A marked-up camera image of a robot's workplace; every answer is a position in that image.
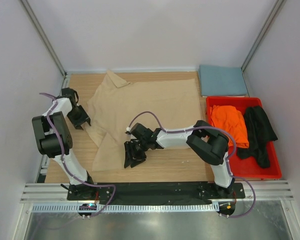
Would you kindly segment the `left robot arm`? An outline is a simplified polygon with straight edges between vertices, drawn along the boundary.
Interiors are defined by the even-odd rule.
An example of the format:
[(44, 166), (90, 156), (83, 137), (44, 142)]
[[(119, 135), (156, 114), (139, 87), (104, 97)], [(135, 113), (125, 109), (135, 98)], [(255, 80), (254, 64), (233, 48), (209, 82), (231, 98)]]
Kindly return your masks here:
[(69, 186), (65, 189), (68, 194), (91, 200), (96, 194), (96, 187), (73, 152), (73, 139), (66, 118), (77, 130), (82, 130), (85, 123), (90, 124), (91, 119), (78, 104), (78, 93), (72, 88), (62, 88), (59, 96), (44, 92), (41, 95), (50, 98), (52, 103), (45, 113), (32, 118), (38, 151), (58, 163), (67, 175)]

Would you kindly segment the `beige t shirt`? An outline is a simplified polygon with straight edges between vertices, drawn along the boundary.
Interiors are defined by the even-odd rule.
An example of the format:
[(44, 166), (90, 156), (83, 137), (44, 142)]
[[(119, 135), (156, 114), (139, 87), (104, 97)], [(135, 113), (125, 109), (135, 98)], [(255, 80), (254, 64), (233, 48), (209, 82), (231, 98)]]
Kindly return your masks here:
[(91, 125), (86, 131), (98, 150), (92, 171), (124, 167), (126, 128), (131, 122), (151, 130), (160, 125), (179, 129), (202, 119), (194, 79), (128, 82), (107, 71), (94, 95), (87, 101)]

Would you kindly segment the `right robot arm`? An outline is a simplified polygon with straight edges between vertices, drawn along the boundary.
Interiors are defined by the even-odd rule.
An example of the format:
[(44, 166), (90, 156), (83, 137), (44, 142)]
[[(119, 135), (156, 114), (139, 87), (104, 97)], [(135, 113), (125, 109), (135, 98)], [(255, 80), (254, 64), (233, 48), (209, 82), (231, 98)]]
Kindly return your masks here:
[(151, 130), (141, 123), (128, 127), (130, 140), (124, 143), (124, 168), (134, 168), (147, 159), (148, 150), (190, 147), (197, 156), (211, 166), (215, 192), (227, 198), (234, 191), (235, 178), (229, 166), (229, 138), (203, 120), (180, 129), (156, 128)]

